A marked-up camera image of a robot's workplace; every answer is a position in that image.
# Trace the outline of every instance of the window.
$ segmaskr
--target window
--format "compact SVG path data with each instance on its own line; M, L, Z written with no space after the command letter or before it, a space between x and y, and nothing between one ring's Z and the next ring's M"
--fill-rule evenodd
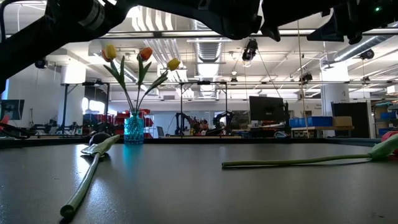
M87 109L88 109L88 99L84 97L83 100L81 101L81 110L83 111L83 114L86 114Z
M88 107L93 114L104 114L105 104L102 102L90 100Z

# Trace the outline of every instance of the pillar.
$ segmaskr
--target pillar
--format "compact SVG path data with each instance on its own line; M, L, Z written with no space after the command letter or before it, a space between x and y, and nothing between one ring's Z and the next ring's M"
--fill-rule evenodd
M321 81L349 81L346 62L322 65ZM321 87L322 115L333 116L331 103L349 103L348 84L326 84ZM332 137L334 131L325 131L325 136Z
M68 96L67 96L67 110L65 117L65 126L70 126L73 122L78 125L83 124L83 110L81 108L81 102L85 97L85 87L78 85L76 83L83 83L86 80L86 67L77 61L72 61L66 66L62 67L61 71L61 83L68 83ZM58 124L61 125L63 121L63 104L65 87L62 86L60 90L60 95L62 96L59 101L58 110Z

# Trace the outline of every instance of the computer monitor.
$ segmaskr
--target computer monitor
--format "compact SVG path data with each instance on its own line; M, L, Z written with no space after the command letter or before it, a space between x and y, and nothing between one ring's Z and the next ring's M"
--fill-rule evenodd
M283 98L250 96L249 100L252 121L285 121Z
M0 101L0 120L9 115L10 120L20 120L24 110L25 100L1 100Z
M163 132L163 128L160 126L157 126L157 135L158 137L164 137L164 132Z

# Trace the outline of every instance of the table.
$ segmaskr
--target table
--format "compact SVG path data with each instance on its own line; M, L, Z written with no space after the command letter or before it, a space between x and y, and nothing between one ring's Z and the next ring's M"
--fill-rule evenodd
M0 223L63 223L59 210L91 162L81 157L83 148L0 149ZM221 168L224 161L369 150L316 143L116 144L73 223L397 223L393 162Z
M320 138L322 136L322 131L332 130L332 131L348 131L348 137L351 137L351 131L354 129L354 126L338 126L338 127L308 127L309 131L315 132L315 138ZM296 137L294 131L306 131L307 128L292 128L292 138Z

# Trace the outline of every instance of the vase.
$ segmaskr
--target vase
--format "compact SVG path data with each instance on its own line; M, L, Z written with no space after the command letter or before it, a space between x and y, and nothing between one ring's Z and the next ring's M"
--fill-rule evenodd
M124 120L124 143L139 145L144 143L144 120L132 115Z

